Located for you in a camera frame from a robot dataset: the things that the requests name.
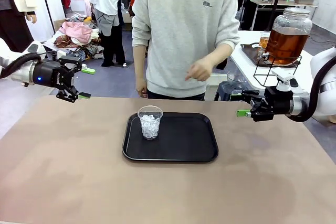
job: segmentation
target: hand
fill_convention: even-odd
[[[194,78],[197,81],[206,81],[210,78],[214,65],[207,59],[203,58],[194,63],[188,70],[185,81]]]
[[[36,15],[26,15],[26,19],[31,21],[33,24],[35,24],[37,21]]]
[[[147,82],[144,79],[137,79],[136,90],[140,97],[147,98]]]

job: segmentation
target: black stool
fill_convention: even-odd
[[[219,98],[220,98],[221,102],[228,102],[230,101],[230,96],[233,91],[241,91],[241,90],[246,90],[246,89],[250,89],[248,83],[246,83],[246,87],[237,88],[237,87],[232,86],[227,81],[223,81],[218,86],[214,101],[219,101]]]

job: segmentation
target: gray sweatshirt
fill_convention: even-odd
[[[135,0],[133,47],[149,44],[148,90],[176,98],[205,92],[206,82],[185,81],[196,61],[218,45],[239,42],[237,0]]]

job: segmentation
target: jar lid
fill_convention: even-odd
[[[284,10],[284,13],[291,16],[299,16],[299,17],[308,17],[310,15],[309,10],[296,7],[288,7]]]

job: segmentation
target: gray shorts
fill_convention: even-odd
[[[118,15],[107,15],[95,9],[99,32],[109,37],[111,36],[112,26],[119,26]]]

